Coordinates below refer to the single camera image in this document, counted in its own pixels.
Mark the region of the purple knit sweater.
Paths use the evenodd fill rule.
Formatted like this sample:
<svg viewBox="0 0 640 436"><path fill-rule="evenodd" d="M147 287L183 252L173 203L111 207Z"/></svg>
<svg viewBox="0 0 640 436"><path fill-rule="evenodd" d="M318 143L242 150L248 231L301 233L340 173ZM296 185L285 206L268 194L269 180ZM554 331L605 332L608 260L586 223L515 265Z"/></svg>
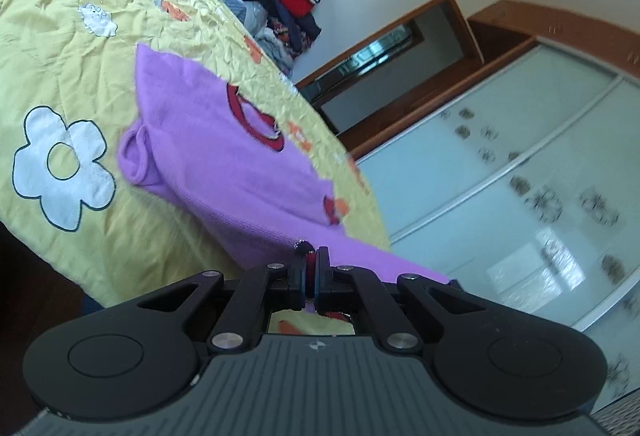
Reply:
<svg viewBox="0 0 640 436"><path fill-rule="evenodd" d="M304 133L281 125L237 86L194 60L140 44L134 56L139 115L117 160L126 180L194 215L244 269L291 256L298 241L326 247L334 266L383 281L447 277L347 234L356 201L303 153Z"/></svg>

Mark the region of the wooden door frame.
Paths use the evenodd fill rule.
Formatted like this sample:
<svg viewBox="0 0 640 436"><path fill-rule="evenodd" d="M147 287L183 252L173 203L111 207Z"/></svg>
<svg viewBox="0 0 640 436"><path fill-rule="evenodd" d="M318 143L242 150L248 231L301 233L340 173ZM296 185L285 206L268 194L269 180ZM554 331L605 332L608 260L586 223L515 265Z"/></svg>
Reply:
<svg viewBox="0 0 640 436"><path fill-rule="evenodd" d="M429 0L297 84L354 159L532 50L526 33L476 24Z"/></svg>

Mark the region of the frosted glass sliding wardrobe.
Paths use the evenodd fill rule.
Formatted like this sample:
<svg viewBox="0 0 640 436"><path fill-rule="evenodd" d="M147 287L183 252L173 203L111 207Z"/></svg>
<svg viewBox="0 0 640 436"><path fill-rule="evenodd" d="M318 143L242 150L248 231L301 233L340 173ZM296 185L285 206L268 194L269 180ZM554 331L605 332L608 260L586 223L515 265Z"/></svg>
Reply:
<svg viewBox="0 0 640 436"><path fill-rule="evenodd" d="M639 385L639 83L537 46L360 159L403 259L571 326Z"/></svg>

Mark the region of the yellow floral bedspread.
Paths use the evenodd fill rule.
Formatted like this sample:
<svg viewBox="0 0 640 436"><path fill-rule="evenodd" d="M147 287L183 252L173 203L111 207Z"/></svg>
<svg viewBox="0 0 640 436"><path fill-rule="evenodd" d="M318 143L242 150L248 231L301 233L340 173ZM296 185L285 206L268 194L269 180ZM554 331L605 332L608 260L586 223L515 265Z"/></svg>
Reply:
<svg viewBox="0 0 640 436"><path fill-rule="evenodd" d="M1 220L30 251L105 307L206 268L238 273L191 214L119 170L139 44L195 60L272 113L333 186L346 233L388 248L341 142L222 2L1 0Z"/></svg>

